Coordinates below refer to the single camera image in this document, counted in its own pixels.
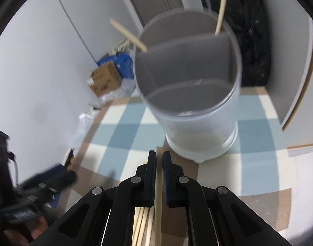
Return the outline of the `person's left hand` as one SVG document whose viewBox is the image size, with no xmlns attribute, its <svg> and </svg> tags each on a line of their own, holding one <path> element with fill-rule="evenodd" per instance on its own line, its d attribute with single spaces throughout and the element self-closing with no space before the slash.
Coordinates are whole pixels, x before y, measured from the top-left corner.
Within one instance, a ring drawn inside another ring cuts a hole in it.
<svg viewBox="0 0 313 246">
<path fill-rule="evenodd" d="M 47 220 L 41 215 L 26 224 L 20 224 L 15 229 L 6 229 L 3 233 L 11 245 L 30 245 L 48 227 Z"/>
</svg>

